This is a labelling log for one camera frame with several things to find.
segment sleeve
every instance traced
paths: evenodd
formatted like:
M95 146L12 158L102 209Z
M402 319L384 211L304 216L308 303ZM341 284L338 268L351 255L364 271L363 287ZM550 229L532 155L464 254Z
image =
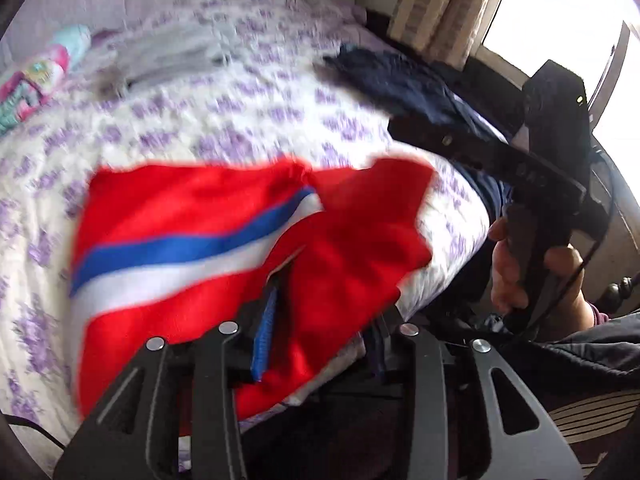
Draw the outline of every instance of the sleeve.
M594 326L602 325L602 324L605 324L607 321L609 321L609 316L607 316L607 314L603 314L600 311L598 311L598 309L593 304L590 303L589 305L591 305L591 309L593 310Z

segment bright window light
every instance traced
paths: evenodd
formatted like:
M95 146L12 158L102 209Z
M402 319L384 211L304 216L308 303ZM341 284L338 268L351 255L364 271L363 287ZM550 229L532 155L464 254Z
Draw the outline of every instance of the bright window light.
M640 202L640 40L633 34L609 103L593 130Z
M502 0L484 46L532 76L547 59L584 79L590 98L629 0Z

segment white stripe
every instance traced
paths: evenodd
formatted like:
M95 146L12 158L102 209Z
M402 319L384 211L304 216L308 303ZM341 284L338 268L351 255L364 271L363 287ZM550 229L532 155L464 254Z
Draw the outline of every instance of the white stripe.
M121 269L89 280L71 302L66 340L73 380L77 379L84 331L91 319L133 305L155 303L215 276L257 269L267 259L284 231L320 210L322 204L318 195L310 194L300 201L283 227L245 246L197 262Z

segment finger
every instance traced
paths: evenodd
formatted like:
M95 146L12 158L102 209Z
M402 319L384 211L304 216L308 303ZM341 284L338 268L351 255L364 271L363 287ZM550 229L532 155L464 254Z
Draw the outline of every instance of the finger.
M495 283L491 291L492 303L500 309L526 308L529 297L522 287L515 283Z
M505 282L516 283L520 279L520 265L506 240L495 245L492 261L492 273L498 274Z
M491 227L489 227L489 232L487 233L489 240L494 242L499 242L500 240L504 240L507 237L507 219L504 216L498 218Z
M545 253L545 267L560 278L568 278L582 263L572 247L552 247Z

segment bed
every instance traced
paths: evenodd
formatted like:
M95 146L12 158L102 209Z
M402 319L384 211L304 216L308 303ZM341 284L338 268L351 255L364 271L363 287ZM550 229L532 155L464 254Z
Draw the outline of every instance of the bed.
M136 38L185 22L233 29L231 62L125 100L100 97L104 74L119 51ZM335 55L343 43L389 48L363 25L361 9L332 0L193 0L126 30L94 36L94 46L54 99L0 140L3 412L37 422L62 442L78 428L65 348L68 265L88 181L99 166L250 166L295 156L318 168L363 168L380 154L423 158L438 171L417 222L433 259L402 284L398 308L408 318L446 288L484 242L489 217L452 165L393 142L388 114L322 63L322 56ZM302 402L363 352L357 337L274 410ZM34 459L52 471L59 450L31 430L16 432Z

